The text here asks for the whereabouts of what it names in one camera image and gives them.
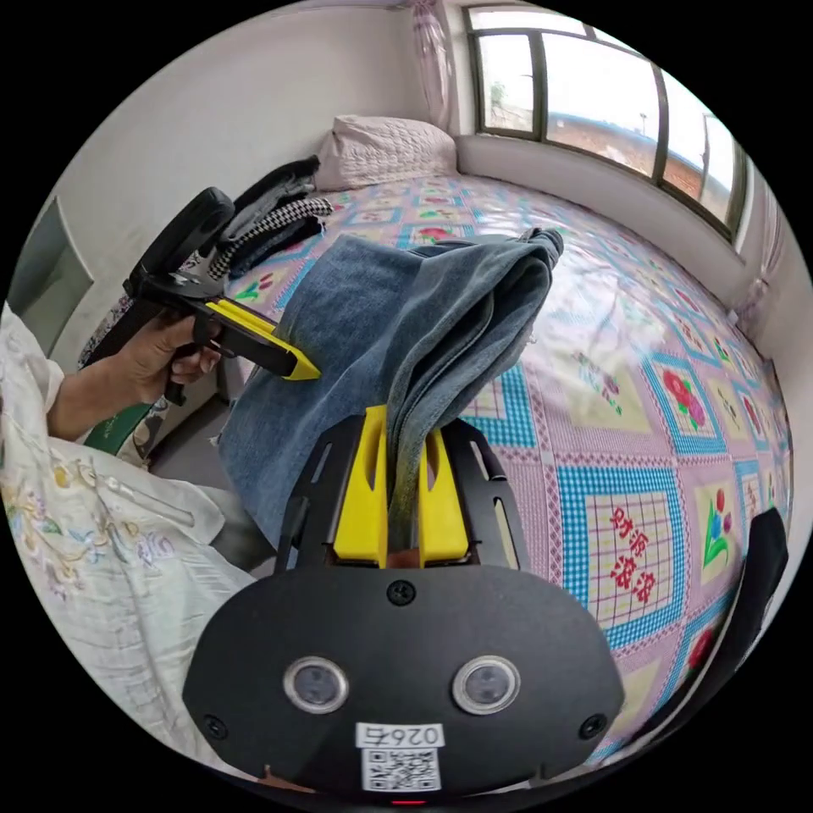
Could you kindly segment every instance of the window frame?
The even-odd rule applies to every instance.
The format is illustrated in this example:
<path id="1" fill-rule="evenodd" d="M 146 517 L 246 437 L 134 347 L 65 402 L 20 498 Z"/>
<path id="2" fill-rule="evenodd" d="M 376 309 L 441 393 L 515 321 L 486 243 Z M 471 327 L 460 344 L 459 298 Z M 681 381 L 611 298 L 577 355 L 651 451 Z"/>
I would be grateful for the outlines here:
<path id="1" fill-rule="evenodd" d="M 666 82 L 663 78 L 661 69 L 647 59 L 643 54 L 617 45 L 615 42 L 607 42 L 601 40 L 595 33 L 595 28 L 587 23 L 582 23 L 584 26 L 584 34 L 577 34 L 571 31 L 558 31 L 555 29 L 546 28 L 482 28 L 475 29 L 472 21 L 472 11 L 476 12 L 478 9 L 487 8 L 505 8 L 516 9 L 523 11 L 533 11 L 532 8 L 525 8 L 517 6 L 513 3 L 473 3 L 464 6 L 462 9 L 463 20 L 466 30 L 466 37 L 468 40 L 469 63 L 473 80 L 473 95 L 474 95 L 474 112 L 475 112 L 475 132 L 479 134 L 486 134 L 488 136 L 503 136 L 507 138 L 517 138 L 523 141 L 533 141 L 538 144 L 545 144 L 548 147 L 556 149 L 568 150 L 569 152 L 576 152 L 581 155 L 588 155 L 591 158 L 606 163 L 609 166 L 615 167 L 622 172 L 627 173 L 645 184 L 653 185 L 662 190 L 674 200 L 683 204 L 687 209 L 694 212 L 702 218 L 708 225 L 710 225 L 719 235 L 723 237 L 726 242 L 733 244 L 741 225 L 743 210 L 745 207 L 745 194 L 747 185 L 747 172 L 748 164 L 745 158 L 745 153 L 742 147 L 738 144 L 732 135 L 733 142 L 733 182 L 731 189 L 731 196 L 729 197 L 728 210 L 725 220 L 720 220 L 716 215 L 710 212 L 707 208 L 700 204 L 705 188 L 705 180 L 708 174 L 707 159 L 704 166 L 704 173 L 701 180 L 700 194 L 698 200 L 695 201 L 693 197 L 687 195 L 682 190 L 678 189 L 675 185 L 669 183 L 664 179 L 664 171 L 666 170 L 666 160 L 669 155 L 669 104 L 666 97 Z M 652 74 L 655 80 L 655 88 L 658 94 L 658 142 L 655 148 L 655 163 L 653 165 L 651 175 L 646 175 L 631 167 L 624 166 L 622 163 L 613 161 L 611 158 L 599 155 L 596 152 L 591 152 L 583 147 L 576 147 L 571 144 L 564 144 L 560 141 L 553 141 L 548 138 L 548 106 L 547 99 L 547 64 L 545 62 L 545 41 L 542 38 L 543 34 L 554 34 L 557 36 L 570 36 L 577 40 L 586 40 L 594 42 L 605 48 L 614 48 L 617 51 L 626 53 L 628 56 L 637 59 L 643 59 L 652 69 Z M 531 51 L 531 66 L 533 70 L 532 82 L 534 84 L 534 111 L 533 111 L 533 131 L 526 132 L 524 130 L 509 130 L 506 128 L 487 127 L 485 125 L 485 88 L 483 82 L 483 62 L 480 54 L 479 40 L 486 36 L 526 36 Z"/>

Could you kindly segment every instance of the person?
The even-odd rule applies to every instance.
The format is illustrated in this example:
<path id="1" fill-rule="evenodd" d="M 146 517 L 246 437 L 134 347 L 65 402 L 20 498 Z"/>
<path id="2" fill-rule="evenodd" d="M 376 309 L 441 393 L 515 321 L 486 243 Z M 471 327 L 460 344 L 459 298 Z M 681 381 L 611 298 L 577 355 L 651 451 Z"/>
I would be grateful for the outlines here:
<path id="1" fill-rule="evenodd" d="M 0 496 L 33 589 L 76 660 L 130 719 L 206 766 L 222 762 L 181 693 L 215 611 L 255 579 L 212 542 L 224 516 L 191 483 L 163 480 L 77 442 L 100 421 L 191 384 L 217 363 L 173 362 L 192 322 L 163 315 L 115 356 L 66 374 L 7 304 L 0 317 Z M 81 714 L 73 700 L 63 712 Z"/>

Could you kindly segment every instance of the white pillow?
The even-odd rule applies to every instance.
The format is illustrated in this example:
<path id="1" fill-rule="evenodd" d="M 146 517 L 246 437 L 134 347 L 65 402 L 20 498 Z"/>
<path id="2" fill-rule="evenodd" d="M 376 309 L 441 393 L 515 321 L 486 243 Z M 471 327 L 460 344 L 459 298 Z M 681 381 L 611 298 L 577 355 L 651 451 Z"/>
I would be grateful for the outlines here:
<path id="1" fill-rule="evenodd" d="M 457 174 L 455 142 L 424 121 L 337 116 L 319 152 L 321 191 Z"/>

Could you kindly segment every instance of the screw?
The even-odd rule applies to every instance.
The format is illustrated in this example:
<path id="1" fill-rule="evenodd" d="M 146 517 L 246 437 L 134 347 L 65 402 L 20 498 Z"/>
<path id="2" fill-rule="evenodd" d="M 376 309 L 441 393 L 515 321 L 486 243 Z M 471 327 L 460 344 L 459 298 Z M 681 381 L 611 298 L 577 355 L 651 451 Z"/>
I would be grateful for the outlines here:
<path id="1" fill-rule="evenodd" d="M 578 730 L 582 739 L 592 739 L 607 728 L 607 718 L 603 714 L 594 714 L 588 717 Z"/>
<path id="2" fill-rule="evenodd" d="M 406 607 L 415 600 L 415 588 L 404 579 L 399 578 L 387 588 L 387 598 L 396 607 Z"/>
<path id="3" fill-rule="evenodd" d="M 224 722 L 219 720 L 216 716 L 207 714 L 203 718 L 203 723 L 212 739 L 226 739 L 229 736 L 229 732 L 226 729 Z"/>

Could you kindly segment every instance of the bedspread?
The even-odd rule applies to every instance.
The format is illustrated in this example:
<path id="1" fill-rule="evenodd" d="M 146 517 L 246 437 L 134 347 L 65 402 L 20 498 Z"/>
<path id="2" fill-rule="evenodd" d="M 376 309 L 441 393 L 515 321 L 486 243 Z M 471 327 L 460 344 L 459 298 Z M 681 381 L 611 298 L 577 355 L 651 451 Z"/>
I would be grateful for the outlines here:
<path id="1" fill-rule="evenodd" d="M 533 226 L 565 238 L 520 363 L 463 417 L 508 474 L 531 569 L 593 613 L 617 659 L 627 701 L 598 762 L 702 664 L 751 518 L 776 506 L 788 526 L 776 380 L 673 260 L 573 203 L 471 176 L 328 197 L 325 234 L 255 268 L 230 296 L 279 316 L 339 234 L 404 248 Z"/>

